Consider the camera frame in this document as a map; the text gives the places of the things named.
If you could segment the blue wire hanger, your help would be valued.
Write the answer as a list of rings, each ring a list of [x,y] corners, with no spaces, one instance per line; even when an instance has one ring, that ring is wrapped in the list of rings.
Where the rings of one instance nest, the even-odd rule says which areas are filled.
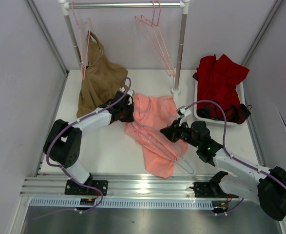
[[[159,131],[162,127],[169,126],[174,120],[176,116],[170,115],[166,124],[162,121],[151,126],[135,121],[127,124],[125,130],[125,133],[142,147],[145,170],[161,178],[172,176],[176,165],[188,174],[194,173],[191,164],[184,159],[188,151],[187,144],[181,140],[172,143]]]

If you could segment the pink skirt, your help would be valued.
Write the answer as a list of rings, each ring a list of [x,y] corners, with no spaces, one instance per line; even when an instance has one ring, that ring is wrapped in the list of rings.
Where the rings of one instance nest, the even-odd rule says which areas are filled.
[[[188,151],[188,144],[169,141],[160,130],[170,126],[177,118],[176,105],[171,96],[133,96],[134,122],[127,123],[125,133],[141,145],[145,170],[155,176],[173,175],[176,161]]]

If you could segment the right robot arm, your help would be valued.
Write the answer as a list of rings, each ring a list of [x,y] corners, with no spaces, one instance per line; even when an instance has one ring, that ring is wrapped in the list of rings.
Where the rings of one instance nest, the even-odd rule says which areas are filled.
[[[160,130],[169,141],[182,140],[197,149],[204,162],[221,169],[209,185],[210,193],[236,195],[259,205],[271,218],[282,221],[286,216],[286,171],[276,166],[273,169],[260,166],[230,153],[224,144],[210,136],[203,121],[188,126],[175,120],[169,127]]]

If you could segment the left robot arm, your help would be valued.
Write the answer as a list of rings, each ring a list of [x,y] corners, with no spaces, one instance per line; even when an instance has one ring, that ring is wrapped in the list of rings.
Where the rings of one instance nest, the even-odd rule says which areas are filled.
[[[94,111],[75,121],[67,122],[58,119],[54,122],[45,141],[43,152],[46,162],[68,174],[76,183],[76,190],[87,195],[92,191],[92,175],[83,167],[79,160],[83,137],[95,130],[114,122],[131,123],[134,121],[133,90],[121,88],[114,98],[107,100]]]

